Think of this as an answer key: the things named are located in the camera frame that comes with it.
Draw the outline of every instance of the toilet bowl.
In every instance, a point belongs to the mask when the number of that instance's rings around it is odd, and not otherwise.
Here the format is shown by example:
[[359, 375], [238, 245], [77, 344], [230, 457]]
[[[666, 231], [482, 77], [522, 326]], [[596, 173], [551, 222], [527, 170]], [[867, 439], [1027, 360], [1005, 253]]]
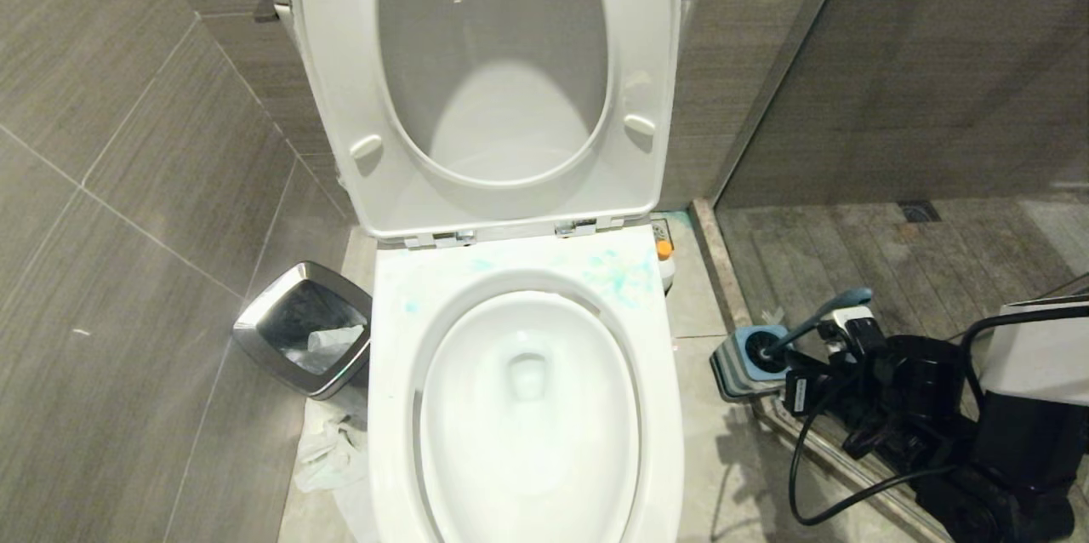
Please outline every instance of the toilet bowl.
[[291, 0], [380, 240], [384, 543], [661, 543], [684, 446], [648, 213], [681, 0]]

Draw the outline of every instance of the toilet lid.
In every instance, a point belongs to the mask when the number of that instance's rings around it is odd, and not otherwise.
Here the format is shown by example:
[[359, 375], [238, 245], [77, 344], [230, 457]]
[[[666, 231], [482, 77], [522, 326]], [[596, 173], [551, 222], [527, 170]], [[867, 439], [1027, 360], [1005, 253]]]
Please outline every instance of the toilet lid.
[[680, 0], [292, 0], [378, 237], [619, 224], [658, 201]]
[[580, 304], [510, 292], [463, 314], [428, 368], [424, 496], [446, 543], [624, 534], [639, 422], [615, 338]]

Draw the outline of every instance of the wall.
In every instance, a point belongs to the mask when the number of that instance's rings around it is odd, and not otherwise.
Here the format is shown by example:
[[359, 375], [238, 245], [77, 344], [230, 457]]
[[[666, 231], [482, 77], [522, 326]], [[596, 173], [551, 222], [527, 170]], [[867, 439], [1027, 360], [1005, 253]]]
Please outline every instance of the wall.
[[725, 205], [1089, 180], [1089, 0], [829, 0]]
[[231, 346], [350, 222], [186, 0], [4, 0], [0, 541], [271, 541], [302, 400]]
[[[277, 23], [258, 24], [259, 0], [189, 0], [307, 166], [351, 213], [334, 186], [329, 144], [302, 63]], [[803, 0], [700, 0], [680, 65], [661, 209], [681, 209], [715, 186]]]

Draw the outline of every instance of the floor drain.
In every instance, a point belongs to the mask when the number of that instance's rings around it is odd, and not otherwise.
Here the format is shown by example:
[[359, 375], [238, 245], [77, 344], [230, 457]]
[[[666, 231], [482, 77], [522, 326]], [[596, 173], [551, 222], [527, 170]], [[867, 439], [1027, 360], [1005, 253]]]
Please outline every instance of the floor drain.
[[930, 201], [896, 201], [904, 218], [909, 224], [921, 224], [925, 221], [942, 221], [938, 209]]

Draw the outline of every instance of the black cable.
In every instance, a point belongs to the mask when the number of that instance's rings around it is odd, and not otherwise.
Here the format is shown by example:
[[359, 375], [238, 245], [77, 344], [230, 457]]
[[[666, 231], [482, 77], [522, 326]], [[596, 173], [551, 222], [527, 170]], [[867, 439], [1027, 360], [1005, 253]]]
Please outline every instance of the black cable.
[[817, 416], [820, 416], [821, 412], [824, 411], [824, 408], [828, 407], [828, 405], [832, 402], [833, 398], [835, 398], [837, 393], [840, 393], [842, 388], [845, 388], [852, 383], [854, 383], [854, 381], [857, 380], [858, 378], [859, 375], [852, 377], [851, 379], [841, 383], [835, 388], [832, 388], [832, 391], [829, 392], [827, 395], [824, 395], [823, 398], [818, 400], [817, 405], [813, 407], [812, 412], [809, 414], [809, 416], [807, 416], [805, 423], [802, 425], [802, 432], [798, 433], [798, 442], [795, 443], [794, 445], [794, 456], [793, 458], [791, 458], [791, 476], [787, 482], [787, 497], [791, 502], [791, 513], [794, 514], [794, 519], [798, 520], [798, 523], [803, 526], [816, 526], [830, 518], [837, 516], [844, 509], [847, 509], [867, 499], [870, 496], [880, 494], [890, 488], [913, 480], [917, 480], [918, 478], [947, 473], [953, 469], [956, 469], [958, 466], [958, 465], [946, 465], [944, 467], [935, 467], [933, 469], [922, 469], [920, 471], [914, 471], [903, 476], [897, 476], [891, 479], [886, 479], [882, 482], [876, 483], [867, 488], [866, 490], [852, 494], [851, 496], [844, 498], [843, 501], [840, 501], [835, 505], [832, 505], [828, 509], [821, 511], [820, 514], [817, 514], [811, 518], [803, 516], [798, 511], [797, 480], [798, 480], [798, 466], [802, 464], [802, 449], [803, 447], [805, 447], [806, 435], [809, 434], [809, 428], [811, 428], [813, 425], [813, 422], [817, 421]]
[[1052, 319], [1072, 318], [1089, 318], [1089, 307], [1060, 307], [1060, 309], [1027, 310], [1024, 313], [995, 314], [994, 318], [980, 319], [964, 331], [964, 340], [960, 342], [960, 362], [980, 411], [983, 410], [983, 387], [980, 386], [976, 368], [971, 365], [971, 342], [976, 341], [977, 334], [996, 326], [1007, 326], [1010, 323], [1050, 322]]

